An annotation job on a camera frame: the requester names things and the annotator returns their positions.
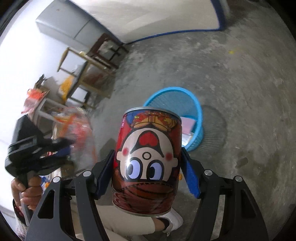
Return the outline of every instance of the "blue border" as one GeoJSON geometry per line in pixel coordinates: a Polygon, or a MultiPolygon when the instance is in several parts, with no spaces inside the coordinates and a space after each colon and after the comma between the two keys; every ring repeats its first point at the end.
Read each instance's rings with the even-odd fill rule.
{"type": "Polygon", "coordinates": [[[195,97],[195,95],[193,93],[191,93],[189,90],[181,88],[181,87],[168,87],[168,88],[164,88],[162,90],[159,90],[157,92],[155,92],[152,96],[150,96],[148,98],[148,100],[146,100],[146,102],[144,103],[143,106],[149,106],[149,103],[158,95],[161,95],[165,92],[169,92],[169,91],[180,91],[180,92],[184,92],[186,94],[188,94],[194,101],[195,106],[197,108],[197,113],[198,113],[198,120],[197,120],[197,126],[194,132],[193,137],[191,138],[190,142],[185,146],[185,149],[187,150],[195,141],[195,139],[197,138],[198,134],[200,133],[200,130],[202,128],[202,108],[200,106],[200,103],[198,101],[198,99],[195,97]]]}
{"type": "Polygon", "coordinates": [[[162,36],[162,35],[167,35],[167,34],[177,34],[177,33],[185,33],[185,32],[209,32],[209,31],[221,31],[225,29],[226,26],[226,19],[225,19],[225,15],[224,15],[224,11],[223,8],[221,6],[220,0],[211,0],[212,5],[215,9],[217,18],[218,18],[218,22],[219,22],[219,28],[217,29],[190,29],[190,30],[180,30],[180,31],[173,31],[173,32],[167,32],[167,33],[162,33],[162,34],[155,34],[152,36],[148,36],[142,39],[138,39],[138,40],[134,40],[132,42],[129,42],[127,44],[132,44],[141,40],[145,40],[145,39],[150,39],[150,38],[154,38],[154,37],[158,37],[158,36],[162,36]]]}

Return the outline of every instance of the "beige pants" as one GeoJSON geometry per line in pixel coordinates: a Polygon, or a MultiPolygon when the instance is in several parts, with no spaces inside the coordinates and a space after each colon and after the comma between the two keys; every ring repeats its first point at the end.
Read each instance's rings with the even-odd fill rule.
{"type": "MultiPolygon", "coordinates": [[[[127,241],[122,236],[151,234],[155,232],[155,225],[150,217],[139,217],[124,213],[114,206],[97,205],[101,221],[110,241],[127,241]]],[[[76,237],[83,239],[76,205],[71,205],[72,219],[76,237]]]]}

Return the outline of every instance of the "metal screw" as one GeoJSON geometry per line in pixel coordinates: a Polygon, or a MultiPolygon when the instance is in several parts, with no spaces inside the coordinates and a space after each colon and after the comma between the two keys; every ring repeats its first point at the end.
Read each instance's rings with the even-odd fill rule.
{"type": "Polygon", "coordinates": [[[236,177],[235,177],[235,180],[236,180],[237,182],[241,183],[241,182],[242,182],[242,177],[241,177],[241,176],[236,176],[236,177]]]}
{"type": "Polygon", "coordinates": [[[211,170],[205,170],[205,175],[206,176],[211,176],[213,172],[211,170]]]}
{"type": "Polygon", "coordinates": [[[52,181],[53,181],[54,183],[58,183],[58,182],[60,181],[60,179],[61,179],[60,177],[55,177],[55,178],[53,178],[52,181]]]}
{"type": "Polygon", "coordinates": [[[84,177],[89,177],[91,175],[91,171],[85,171],[84,173],[83,173],[83,176],[84,177]]]}

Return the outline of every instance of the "can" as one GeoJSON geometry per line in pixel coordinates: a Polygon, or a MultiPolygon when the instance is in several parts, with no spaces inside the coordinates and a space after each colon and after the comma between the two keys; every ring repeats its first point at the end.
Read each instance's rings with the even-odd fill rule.
{"type": "Polygon", "coordinates": [[[181,141],[177,114],[153,107],[126,111],[113,165],[113,204],[139,216],[169,212],[178,189],[181,141]]]}

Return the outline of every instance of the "laundry basket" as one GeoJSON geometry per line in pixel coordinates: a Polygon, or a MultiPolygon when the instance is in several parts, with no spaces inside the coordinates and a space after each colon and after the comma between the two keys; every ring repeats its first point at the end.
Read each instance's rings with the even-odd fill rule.
{"type": "Polygon", "coordinates": [[[181,117],[194,119],[196,121],[192,130],[194,135],[185,149],[191,151],[199,146],[203,139],[202,109],[190,91],[180,87],[164,88],[150,96],[144,106],[167,109],[181,117]]]}

